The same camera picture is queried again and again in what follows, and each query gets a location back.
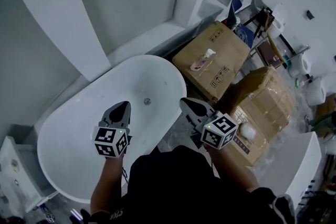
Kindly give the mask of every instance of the tiled floor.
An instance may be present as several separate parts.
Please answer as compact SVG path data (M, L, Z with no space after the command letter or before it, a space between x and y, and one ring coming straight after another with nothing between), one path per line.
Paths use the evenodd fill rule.
M241 14L239 14L242 22L245 22L249 18L249 11L245 10ZM249 27L255 28L256 26L250 24ZM274 40L277 47L282 51L285 47L284 43L280 38ZM259 56L255 54L253 57L250 57L242 66L239 74L236 76L234 83L238 82L241 78L243 78L250 71L255 70L259 67L262 67L263 63L261 62ZM291 90L294 98L296 100L295 111L290 119L290 122L286 128L284 128L278 136L270 143L268 149L264 153L263 157L258 161L255 167L251 170L254 172L257 178L260 178L267 167L272 164L274 160L275 152L281 146L283 139L289 135L295 135L297 133L306 132L306 124L304 121L304 115L308 114L310 117L313 115L312 109L308 106L306 102L306 87L297 89L295 87L295 80L289 75L288 71L284 67L279 67L278 72L281 74L284 83ZM198 150L194 143L191 141L189 134L191 133L192 127L189 126L185 117L180 116L179 119L173 124L170 130L167 132L165 137L159 143L158 147L160 151L170 151L178 145L185 145L194 150L200 151L204 154L208 161L210 161L209 155L201 148ZM123 187L123 193L127 191L127 186ZM57 223L71 223L69 220L70 209L75 208L79 211L81 208L89 211L89 205L80 204L78 202L71 201L65 198L62 195L56 196L54 199L50 200L46 203L47 207L51 210L52 214L56 217ZM43 214L37 210L29 213L26 216L27 223L36 223L44 218Z

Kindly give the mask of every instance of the person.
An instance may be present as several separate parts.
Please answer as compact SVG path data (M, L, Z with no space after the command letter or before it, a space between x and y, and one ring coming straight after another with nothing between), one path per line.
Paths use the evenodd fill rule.
M331 131L332 133L336 131L336 111L320 116L316 120L309 120L308 115L304 119L307 125L312 126L311 131L316 132L318 136L321 136L326 131Z
M108 158L91 197L89 223L295 223L291 199L260 188L256 177L226 149L205 146L206 158L185 146L140 156L121 198L123 155Z

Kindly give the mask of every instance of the spray bottle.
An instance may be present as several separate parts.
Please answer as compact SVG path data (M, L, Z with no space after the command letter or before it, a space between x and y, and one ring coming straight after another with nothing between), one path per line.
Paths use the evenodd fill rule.
M212 54L215 54L216 52L211 50L211 49L208 49L205 53L205 55L201 56L199 58L198 61L194 62L191 66L190 66L190 70L192 71L198 71L201 69L201 67L205 64L206 60L209 59L209 57L212 55Z

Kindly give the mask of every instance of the white bathtub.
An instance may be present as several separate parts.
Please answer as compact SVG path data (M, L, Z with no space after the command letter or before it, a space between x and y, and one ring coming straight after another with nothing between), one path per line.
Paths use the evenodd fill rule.
M91 141L93 127L112 105L131 103L130 135L123 167L150 153L181 114L186 96L179 71L163 58L142 55L116 66L54 111L44 122L37 142L42 170L66 197L90 203L105 158ZM145 105L144 99L151 104Z

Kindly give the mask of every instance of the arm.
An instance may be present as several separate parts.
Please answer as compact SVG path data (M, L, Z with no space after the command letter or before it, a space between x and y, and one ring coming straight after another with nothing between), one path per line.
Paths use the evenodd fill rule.
M207 151L218 171L220 178L227 179L233 184L252 192L259 187L254 174L244 165L237 162L228 149L216 150L206 146Z
M110 210L121 198L121 173L123 154L119 158L107 158L100 179L91 197L90 210L96 212Z

